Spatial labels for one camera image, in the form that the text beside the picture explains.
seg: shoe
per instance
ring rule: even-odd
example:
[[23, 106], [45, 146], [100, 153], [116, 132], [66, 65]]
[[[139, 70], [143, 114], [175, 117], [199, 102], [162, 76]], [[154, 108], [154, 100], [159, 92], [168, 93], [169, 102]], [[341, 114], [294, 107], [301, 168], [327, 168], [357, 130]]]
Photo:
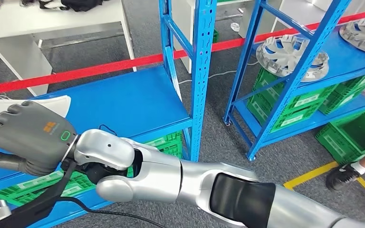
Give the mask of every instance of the shoe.
[[333, 168], [327, 176], [325, 185], [329, 190], [340, 190], [345, 185], [354, 182], [358, 177], [360, 177], [360, 173], [348, 164]]

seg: red barrier tape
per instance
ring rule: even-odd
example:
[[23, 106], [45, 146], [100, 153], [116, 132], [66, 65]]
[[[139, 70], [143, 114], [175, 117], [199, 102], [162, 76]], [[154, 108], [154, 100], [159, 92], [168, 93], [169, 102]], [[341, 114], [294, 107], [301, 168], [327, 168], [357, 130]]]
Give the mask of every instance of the red barrier tape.
[[[353, 21], [353, 20], [358, 20], [361, 18], [365, 18], [365, 12], [351, 15], [351, 16], [342, 17], [339, 20], [339, 24], [346, 23], [346, 22]], [[314, 23], [314, 24], [307, 25], [306, 27], [311, 30], [315, 30], [315, 29], [317, 29], [318, 25], [319, 25], [319, 23]], [[277, 32], [261, 34], [261, 35], [256, 36], [255, 42], [263, 41], [269, 37], [277, 37], [277, 36], [282, 36], [285, 34], [296, 34], [296, 33], [298, 33], [297, 30], [295, 30], [294, 28], [293, 29], [290, 28], [290, 29], [285, 29], [285, 30], [281, 30], [281, 31], [277, 31]], [[226, 50], [229, 48], [236, 48], [243, 44], [244, 44], [243, 38], [214, 43], [212, 45], [212, 52]], [[185, 53], [184, 50], [174, 51], [173, 55], [174, 55], [174, 59], [179, 59], [179, 58], [187, 56], [187, 54]], [[129, 69], [129, 68], [132, 68], [135, 66], [138, 67], [138, 66], [145, 66], [145, 65], [149, 65], [149, 64], [153, 64], [153, 63], [160, 63], [162, 61], [163, 61], [163, 55], [156, 54], [156, 55], [150, 55], [150, 56], [145, 56], [145, 57], [139, 57], [139, 58], [132, 59], [132, 60], [127, 59], [127, 60], [121, 60], [121, 61], [112, 62], [112, 63], [101, 64], [101, 65], [97, 65], [97, 66], [89, 66], [89, 67], [85, 67], [85, 68], [81, 68], [81, 69], [57, 73], [54, 75], [25, 79], [22, 81], [5, 82], [5, 83], [0, 83], [0, 92], [8, 92], [8, 91], [24, 89], [24, 88], [32, 87], [32, 86], [64, 82], [64, 81], [69, 81], [69, 80], [74, 80], [74, 79], [79, 79], [79, 78], [90, 77], [90, 76], [105, 74], [105, 73], [109, 73], [109, 72]]]

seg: green indicator light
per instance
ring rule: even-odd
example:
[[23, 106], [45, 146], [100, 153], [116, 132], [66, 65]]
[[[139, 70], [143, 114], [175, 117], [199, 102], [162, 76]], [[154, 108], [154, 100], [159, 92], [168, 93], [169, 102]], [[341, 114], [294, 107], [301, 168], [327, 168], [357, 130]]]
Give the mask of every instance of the green indicator light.
[[70, 132], [69, 131], [64, 131], [61, 135], [61, 140], [66, 141], [66, 140], [69, 139], [69, 137], [70, 137]]

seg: white table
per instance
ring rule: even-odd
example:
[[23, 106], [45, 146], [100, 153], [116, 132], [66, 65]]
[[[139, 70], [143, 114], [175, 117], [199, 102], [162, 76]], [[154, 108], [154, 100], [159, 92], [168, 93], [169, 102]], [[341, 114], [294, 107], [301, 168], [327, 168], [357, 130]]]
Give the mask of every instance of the white table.
[[[283, 0], [269, 0], [268, 3], [274, 7], [279, 8]], [[243, 10], [243, 19], [240, 23], [239, 35], [245, 37], [247, 33], [248, 24], [250, 22], [252, 9], [254, 2], [253, 0], [230, 0], [217, 3], [217, 16], [218, 13], [228, 8], [241, 8]], [[194, 22], [194, 11], [195, 11], [195, 0], [172, 0], [173, 20], [187, 37], [189, 42], [192, 44], [193, 40], [193, 22]], [[258, 34], [267, 33], [273, 31], [275, 27], [276, 17], [270, 13], [264, 13], [261, 21], [261, 28], [258, 29]], [[174, 38], [174, 48], [176, 50], [182, 49], [182, 46]], [[182, 63], [187, 69], [188, 73], [191, 73], [192, 62], [188, 57], [181, 58]]]
[[[52, 73], [52, 66], [36, 40], [122, 30], [129, 56], [134, 59], [122, 0], [104, 1], [87, 12], [43, 10], [34, 4], [20, 7], [18, 1], [0, 7], [0, 58], [20, 80]], [[30, 87], [34, 95], [47, 93], [48, 85]]]

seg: gray robotic hand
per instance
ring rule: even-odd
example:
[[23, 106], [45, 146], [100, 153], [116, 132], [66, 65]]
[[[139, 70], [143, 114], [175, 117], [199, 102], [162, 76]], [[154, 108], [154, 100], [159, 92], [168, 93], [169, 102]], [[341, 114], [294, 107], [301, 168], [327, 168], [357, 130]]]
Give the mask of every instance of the gray robotic hand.
[[63, 117], [31, 101], [0, 113], [0, 168], [44, 176], [53, 172], [76, 138]]

